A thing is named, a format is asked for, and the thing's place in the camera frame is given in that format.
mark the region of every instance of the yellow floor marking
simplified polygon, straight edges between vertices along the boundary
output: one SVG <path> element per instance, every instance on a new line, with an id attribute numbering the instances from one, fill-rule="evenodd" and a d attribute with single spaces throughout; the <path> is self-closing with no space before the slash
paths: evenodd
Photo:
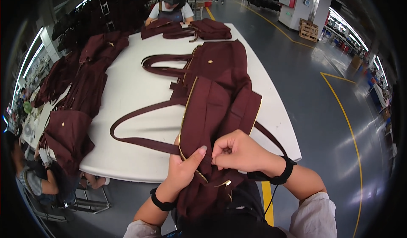
<path id="1" fill-rule="evenodd" d="M 327 74 L 327 73 L 323 73 L 323 72 L 320 72 L 320 73 L 321 73 L 321 75 L 324 75 L 324 76 L 334 77 L 334 78 L 342 79 L 342 80 L 345 80 L 345 81 L 348 81 L 348 82 L 351 82 L 351 83 L 355 83 L 354 81 L 348 80 L 348 79 L 343 78 L 343 77 L 337 77 L 337 76 Z"/>
<path id="2" fill-rule="evenodd" d="M 261 182 L 261 188 L 263 191 L 263 204 L 264 204 L 264 210 L 267 209 L 267 206 L 270 203 L 270 200 L 272 199 L 272 188 L 270 186 L 269 181 L 262 181 Z M 273 202 L 271 203 L 269 210 L 266 213 L 266 221 L 268 225 L 274 226 L 274 213 L 273 213 Z"/>
<path id="3" fill-rule="evenodd" d="M 343 115 L 345 116 L 346 122 L 348 123 L 348 126 L 349 126 L 350 133 L 351 133 L 351 135 L 352 135 L 353 143 L 354 143 L 355 149 L 356 149 L 357 160 L 358 160 L 358 163 L 359 163 L 359 174 L 360 174 L 360 203 L 359 203 L 359 213 L 358 213 L 358 215 L 357 215 L 357 221 L 356 221 L 355 231 L 353 232 L 353 237 L 355 237 L 355 235 L 356 235 L 356 230 L 357 230 L 357 226 L 358 226 L 358 224 L 359 224 L 360 211 L 361 211 L 361 209 L 362 209 L 362 198 L 363 198 L 362 165 L 360 164 L 359 150 L 358 150 L 358 148 L 357 148 L 355 136 L 353 135 L 352 127 L 350 126 L 348 116 L 346 115 L 345 110 L 343 109 L 342 103 L 339 101 L 338 96 L 336 95 L 336 93 L 335 93 L 335 91 L 333 90 L 332 86 L 330 85 L 330 83 L 329 83 L 328 80 L 326 79 L 325 73 L 322 73 L 322 72 L 321 72 L 321 75 L 322 75 L 322 77 L 324 78 L 325 82 L 328 84 L 328 86 L 329 86 L 329 88 L 331 89 L 333 95 L 335 96 L 336 100 L 338 101 L 339 106 L 340 106 L 341 109 L 342 109 Z"/>
<path id="4" fill-rule="evenodd" d="M 213 17 L 212 12 L 209 10 L 209 7 L 205 7 L 205 8 L 206 8 L 206 11 L 208 12 L 210 18 L 212 19 L 212 21 L 216 21 L 216 20 L 215 20 L 215 17 Z"/>
<path id="5" fill-rule="evenodd" d="M 313 47 L 313 46 L 309 46 L 309 45 L 307 45 L 307 44 L 304 44 L 304 43 L 301 43 L 301 42 L 298 42 L 298 41 L 293 40 L 293 39 L 292 39 L 291 37 L 289 37 L 285 32 L 283 32 L 282 29 L 280 29 L 279 27 L 277 27 L 277 25 L 275 25 L 274 23 L 272 23 L 272 22 L 271 22 L 270 20 L 268 20 L 266 17 L 264 17 L 264 16 L 262 16 L 261 14 L 257 13 L 256 11 L 254 11 L 253 9 L 251 9 L 250 7 L 247 7 L 247 6 L 243 5 L 243 4 L 241 4 L 240 2 L 237 2 L 237 1 L 235 1 L 235 2 L 238 3 L 238 4 L 240 4 L 242 7 L 245 7 L 245 8 L 247 8 L 248 10 L 252 11 L 252 12 L 255 13 L 256 15 L 260 16 L 261 18 L 263 18 L 264 20 L 266 20 L 268 23 L 270 23 L 271 25 L 273 25 L 274 27 L 276 27 L 276 28 L 277 28 L 282 34 L 284 34 L 284 36 L 286 36 L 291 42 L 297 43 L 297 44 L 300 44 L 300 45 L 303 45 L 303 46 L 306 46 L 306 47 L 309 47 L 309 48 L 315 48 L 315 47 Z"/>

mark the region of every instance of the wrist strap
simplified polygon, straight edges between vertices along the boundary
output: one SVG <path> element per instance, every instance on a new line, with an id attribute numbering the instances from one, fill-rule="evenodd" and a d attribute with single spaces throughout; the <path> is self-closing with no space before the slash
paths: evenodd
<path id="1" fill-rule="evenodd" d="M 160 200 L 157 199 L 157 197 L 155 196 L 155 191 L 157 190 L 157 188 L 154 188 L 150 191 L 151 194 L 151 200 L 153 201 L 153 203 L 163 212 L 169 212 L 170 210 L 174 209 L 177 205 L 177 201 L 173 202 L 173 203 L 169 203 L 169 202 L 165 202 L 162 203 L 160 202 Z"/>
<path id="2" fill-rule="evenodd" d="M 247 178 L 253 179 L 253 180 L 261 180 L 261 181 L 269 181 L 271 184 L 274 185 L 282 185 L 287 182 L 287 179 L 290 177 L 292 171 L 293 171 L 293 166 L 295 166 L 297 163 L 294 162 L 292 159 L 290 159 L 287 156 L 280 156 L 285 160 L 285 169 L 282 172 L 280 176 L 275 176 L 273 178 L 268 177 L 266 174 L 260 171 L 256 172 L 248 172 L 247 173 Z"/>

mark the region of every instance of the cable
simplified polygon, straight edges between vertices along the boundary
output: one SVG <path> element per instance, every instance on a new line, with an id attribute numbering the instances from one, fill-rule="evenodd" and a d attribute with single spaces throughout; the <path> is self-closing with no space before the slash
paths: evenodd
<path id="1" fill-rule="evenodd" d="M 272 199 L 270 200 L 270 203 L 269 203 L 269 205 L 267 206 L 267 209 L 264 211 L 264 215 L 263 215 L 263 219 L 264 219 L 264 220 L 265 220 L 265 217 L 266 217 L 266 213 L 267 213 L 267 211 L 268 211 L 269 208 L 270 208 L 270 205 L 272 205 L 272 201 L 273 201 L 273 198 L 274 198 L 274 194 L 276 193 L 277 187 L 278 187 L 278 185 L 276 186 L 276 188 L 274 189 L 274 191 L 273 191 L 273 193 L 272 193 Z"/>

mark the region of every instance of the gold zipper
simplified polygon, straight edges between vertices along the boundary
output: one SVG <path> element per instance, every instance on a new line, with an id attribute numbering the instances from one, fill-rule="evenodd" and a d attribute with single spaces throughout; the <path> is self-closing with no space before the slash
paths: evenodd
<path id="1" fill-rule="evenodd" d="M 227 181 L 225 181 L 225 182 L 223 182 L 223 183 L 221 183 L 221 184 L 219 184 L 219 185 L 213 186 L 213 187 L 214 187 L 214 188 L 217 188 L 217 187 L 223 186 L 223 185 L 225 185 L 225 184 L 226 184 L 226 186 L 227 186 L 227 185 L 230 185 L 230 184 L 231 184 L 231 180 L 227 180 Z"/>
<path id="2" fill-rule="evenodd" d="M 180 149 L 180 155 L 181 155 L 181 158 L 182 158 L 183 161 L 186 160 L 186 157 L 184 156 L 184 154 L 182 153 L 182 150 L 181 150 L 181 130 L 182 130 L 182 124 L 184 123 L 184 118 L 185 118 L 186 109 L 188 108 L 188 103 L 189 103 L 189 100 L 190 100 L 190 98 L 191 98 L 192 91 L 194 90 L 195 83 L 197 82 L 197 79 L 198 79 L 198 77 L 195 78 L 195 81 L 194 81 L 194 83 L 192 84 L 191 92 L 189 93 L 188 100 L 186 101 L 185 110 L 184 110 L 184 115 L 182 116 L 182 121 L 181 121 L 180 133 L 178 134 L 178 148 Z M 204 179 L 204 180 L 206 181 L 206 183 L 208 183 L 208 180 L 205 178 L 205 176 L 204 176 L 203 174 L 201 174 L 200 171 L 198 171 L 198 170 L 195 170 L 195 171 L 196 171 L 197 174 L 199 174 L 199 175 L 202 177 L 202 179 Z"/>
<path id="3" fill-rule="evenodd" d="M 256 114 L 256 118 L 254 119 L 254 123 L 253 123 L 252 129 L 250 130 L 249 136 L 250 136 L 250 134 L 251 134 L 252 131 L 253 131 L 253 127 L 254 127 L 254 124 L 256 123 L 257 116 L 258 116 L 258 113 L 260 112 L 260 108 L 261 108 L 261 104 L 262 104 L 262 103 L 263 103 L 263 97 L 261 97 L 260 106 L 258 107 L 257 114 Z"/>
<path id="4" fill-rule="evenodd" d="M 189 69 L 189 66 L 191 65 L 191 62 L 192 62 L 192 60 L 194 59 L 194 57 L 193 57 L 193 56 L 194 56 L 194 53 L 195 53 L 195 51 L 198 49 L 199 46 L 202 46 L 202 45 L 198 45 L 198 46 L 195 47 L 195 49 L 192 51 L 192 58 L 191 58 L 191 60 L 189 61 L 189 63 L 186 64 L 186 70 Z M 182 80 L 182 86 L 184 86 L 184 87 L 185 87 L 185 85 L 184 85 L 185 77 L 186 77 L 186 73 L 184 73 L 184 79 Z"/>

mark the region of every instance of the gray floor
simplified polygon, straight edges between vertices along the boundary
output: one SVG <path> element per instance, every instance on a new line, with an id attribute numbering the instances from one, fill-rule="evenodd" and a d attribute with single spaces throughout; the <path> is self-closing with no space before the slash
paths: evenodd
<path id="1" fill-rule="evenodd" d="M 276 13 L 255 11 L 274 22 L 293 40 L 291 42 L 269 22 L 238 4 L 226 0 L 224 5 L 213 3 L 210 10 L 217 21 L 233 23 L 247 40 L 266 68 L 276 86 L 291 119 L 302 153 L 299 164 L 311 168 L 322 177 L 330 198 L 336 204 L 338 237 L 352 237 L 357 223 L 360 203 L 359 164 L 353 139 L 332 91 L 320 72 L 354 80 L 353 84 L 327 77 L 338 95 L 356 138 L 363 174 L 362 207 L 356 237 L 360 237 L 382 201 L 388 178 L 388 153 L 383 120 L 378 116 L 368 96 L 367 79 L 346 72 L 350 58 L 329 44 L 313 43 L 290 32 L 277 22 Z M 74 212 L 73 225 L 87 226 L 88 231 L 75 231 L 72 237 L 122 237 L 135 212 L 149 196 L 154 184 L 136 184 L 112 180 L 106 187 L 112 208 L 96 215 Z M 100 197 L 100 191 L 91 193 Z M 298 200 L 284 187 L 279 187 L 273 199 L 274 223 L 289 228 L 290 217 Z M 162 233 L 174 230 L 168 219 Z"/>

